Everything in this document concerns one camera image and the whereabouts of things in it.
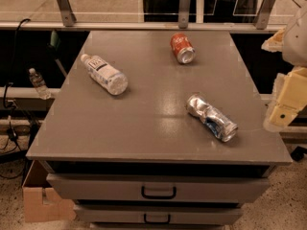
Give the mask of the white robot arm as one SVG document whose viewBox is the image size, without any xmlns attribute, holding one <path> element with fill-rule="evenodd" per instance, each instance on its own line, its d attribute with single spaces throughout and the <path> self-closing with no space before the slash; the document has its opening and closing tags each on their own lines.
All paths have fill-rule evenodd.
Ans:
<svg viewBox="0 0 307 230">
<path fill-rule="evenodd" d="M 294 67 L 288 74 L 277 74 L 263 123 L 267 131 L 280 132 L 307 106 L 307 7 L 299 9 L 261 49 L 281 52 L 283 60 Z"/>
</svg>

